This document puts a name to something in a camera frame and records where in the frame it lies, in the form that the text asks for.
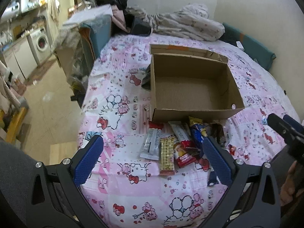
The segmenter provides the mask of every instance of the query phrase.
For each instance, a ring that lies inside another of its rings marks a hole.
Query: cardboard box
[[[173,45],[150,45],[150,54],[153,122],[187,116],[208,122],[245,108],[227,57]]]

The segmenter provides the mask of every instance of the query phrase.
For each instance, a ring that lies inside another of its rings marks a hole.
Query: human hand
[[[292,195],[295,192],[295,184],[293,182],[293,175],[295,173],[295,168],[297,166],[297,161],[293,162],[291,167],[288,170],[288,176],[286,178],[286,181],[281,187],[280,192],[280,202],[281,206],[284,206],[288,203],[290,203],[293,199]]]

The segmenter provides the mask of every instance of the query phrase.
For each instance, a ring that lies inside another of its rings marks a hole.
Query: metal screw
[[[36,168],[40,168],[42,166],[42,163],[41,162],[37,162],[36,163]]]
[[[268,169],[269,169],[269,168],[271,167],[271,164],[270,164],[270,163],[268,163],[268,162],[265,162],[265,163],[264,163],[264,166],[265,166],[266,168],[268,168]]]
[[[69,164],[71,160],[69,158],[66,158],[62,161],[63,164]]]
[[[244,164],[244,161],[242,159],[236,159],[235,162],[239,165]]]

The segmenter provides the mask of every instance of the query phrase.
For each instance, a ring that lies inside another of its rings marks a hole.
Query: hello kitty print
[[[78,148],[95,134],[104,140],[104,150],[82,192],[111,228],[195,227],[212,212],[226,186],[208,187],[211,166],[206,158],[181,169],[176,166],[175,175],[165,177],[159,176],[158,162],[139,157],[153,112],[150,92],[141,88],[151,61],[150,44],[203,48],[229,58],[246,108],[217,122],[223,125],[225,149],[235,159],[253,165],[271,161],[285,144],[267,126],[267,116],[299,118],[273,77],[232,45],[156,34],[110,39],[94,63],[82,107]],[[172,133],[165,125],[162,136]]]

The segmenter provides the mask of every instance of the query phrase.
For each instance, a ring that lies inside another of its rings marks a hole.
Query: white cabinet
[[[27,38],[20,39],[16,45],[3,53],[6,66],[14,76],[19,75],[22,82],[25,81],[37,67]]]
[[[31,72],[37,67],[36,60],[32,54],[27,38],[14,45],[13,51],[24,77],[27,79]]]
[[[17,60],[15,58],[13,49],[7,50],[3,57],[5,59],[6,66],[10,69],[10,71],[13,73],[14,76],[19,75],[19,78],[22,82],[24,82],[24,76],[21,72],[21,69],[19,68],[19,65],[17,63]]]

